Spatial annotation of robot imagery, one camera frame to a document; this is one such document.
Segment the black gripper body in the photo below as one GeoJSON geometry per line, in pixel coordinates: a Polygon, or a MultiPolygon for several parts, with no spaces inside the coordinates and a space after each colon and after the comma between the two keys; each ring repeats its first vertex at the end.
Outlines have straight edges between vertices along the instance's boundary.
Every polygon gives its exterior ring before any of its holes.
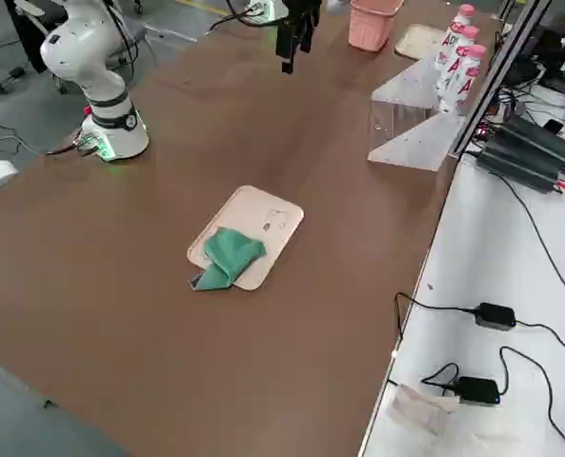
{"type": "Polygon", "coordinates": [[[284,6],[288,10],[287,19],[296,22],[306,15],[318,15],[321,0],[284,0],[284,6]]]}

